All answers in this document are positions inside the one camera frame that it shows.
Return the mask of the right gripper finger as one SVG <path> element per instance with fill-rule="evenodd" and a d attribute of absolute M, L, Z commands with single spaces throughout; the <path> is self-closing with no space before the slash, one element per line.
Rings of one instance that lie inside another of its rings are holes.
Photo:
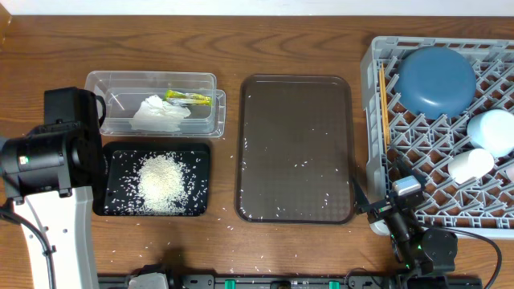
<path fill-rule="evenodd" d="M 369 200 L 363 192 L 357 180 L 352 178 L 354 192 L 354 208 L 357 214 L 366 214 L 369 212 Z"/>
<path fill-rule="evenodd" d="M 410 168 L 403 159 L 397 158 L 395 161 L 395 166 L 399 172 L 400 178 L 414 177 L 421 185 L 421 187 L 426 186 L 426 178 L 423 177 L 420 173 L 412 170 L 412 168 Z"/>

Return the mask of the wooden chopstick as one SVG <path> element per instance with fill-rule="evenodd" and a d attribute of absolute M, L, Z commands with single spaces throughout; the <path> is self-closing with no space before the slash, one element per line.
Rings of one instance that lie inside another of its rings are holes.
<path fill-rule="evenodd" d="M 384 120 L 384 133 L 385 133 L 385 143 L 386 145 L 390 145 L 391 136 L 390 136 L 390 122 L 389 122 L 389 110 L 388 110 L 388 100 L 387 100 L 387 92 L 386 92 L 386 74 L 385 74 L 385 66 L 384 63 L 381 64 L 381 101 L 382 101 L 382 115 Z"/>
<path fill-rule="evenodd" d="M 381 65 L 379 70 L 379 89 L 380 89 L 380 101 L 381 101 L 381 118 L 382 118 L 382 131 L 383 131 L 383 142 L 384 142 L 384 154 L 387 154 L 389 144 L 389 122 L 387 112 L 387 99 L 386 99 L 386 83 L 385 83 L 385 72 L 384 67 Z"/>

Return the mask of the dark blue bowl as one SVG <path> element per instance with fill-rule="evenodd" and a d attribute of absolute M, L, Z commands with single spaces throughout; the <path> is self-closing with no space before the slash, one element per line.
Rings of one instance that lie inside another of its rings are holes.
<path fill-rule="evenodd" d="M 445 47 L 425 47 L 406 57 L 398 68 L 394 90 L 400 104 L 414 115 L 435 120 L 464 112 L 475 95 L 475 73 L 460 53 Z"/>

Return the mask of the light blue small bowl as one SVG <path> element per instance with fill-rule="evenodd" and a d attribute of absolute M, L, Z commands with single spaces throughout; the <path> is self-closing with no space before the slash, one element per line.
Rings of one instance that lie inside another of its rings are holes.
<path fill-rule="evenodd" d="M 513 114 L 492 109 L 471 118 L 467 135 L 475 148 L 487 150 L 493 157 L 505 157 L 513 150 Z"/>

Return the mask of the pink white cup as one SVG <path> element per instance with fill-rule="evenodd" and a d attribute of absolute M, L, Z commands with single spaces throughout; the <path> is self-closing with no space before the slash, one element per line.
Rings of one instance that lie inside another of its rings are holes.
<path fill-rule="evenodd" d="M 510 165 L 506 168 L 505 173 L 511 182 L 514 182 L 514 165 Z"/>

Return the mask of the yellow green snack wrapper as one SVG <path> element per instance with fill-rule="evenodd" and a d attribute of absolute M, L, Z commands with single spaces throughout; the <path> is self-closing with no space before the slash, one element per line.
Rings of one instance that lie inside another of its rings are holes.
<path fill-rule="evenodd" d="M 198 93 L 192 92 L 177 92 L 173 90 L 168 90 L 164 95 L 164 101 L 178 106 L 187 106 L 187 105 L 212 105 L 212 98 L 209 96 L 204 96 Z"/>

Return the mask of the white tissue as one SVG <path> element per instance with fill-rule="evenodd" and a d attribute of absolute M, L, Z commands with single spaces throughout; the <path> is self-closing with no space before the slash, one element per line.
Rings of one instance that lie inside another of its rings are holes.
<path fill-rule="evenodd" d="M 129 123 L 132 130 L 176 132 L 180 130 L 181 122 L 190 114 L 188 108 L 172 105 L 158 95 L 153 95 L 141 102 Z"/>

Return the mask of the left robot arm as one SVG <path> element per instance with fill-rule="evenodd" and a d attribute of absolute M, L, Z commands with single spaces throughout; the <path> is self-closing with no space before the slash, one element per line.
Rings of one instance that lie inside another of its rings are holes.
<path fill-rule="evenodd" d="M 100 285 L 91 230 L 93 201 L 104 184 L 105 114 L 93 92 L 49 90 L 43 124 L 1 143 L 1 217 L 22 227 L 36 288 Z"/>

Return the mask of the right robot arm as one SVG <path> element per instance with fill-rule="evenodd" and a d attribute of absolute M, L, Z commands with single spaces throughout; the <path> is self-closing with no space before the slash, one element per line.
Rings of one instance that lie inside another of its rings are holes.
<path fill-rule="evenodd" d="M 455 270 L 458 238 L 455 234 L 422 227 L 414 210 L 425 198 L 426 180 L 398 159 L 399 178 L 393 191 L 380 201 L 369 202 L 356 180 L 352 180 L 357 214 L 366 214 L 374 231 L 387 230 L 399 263 L 406 269 L 395 277 L 398 288 L 419 283 L 421 278 L 439 278 Z"/>

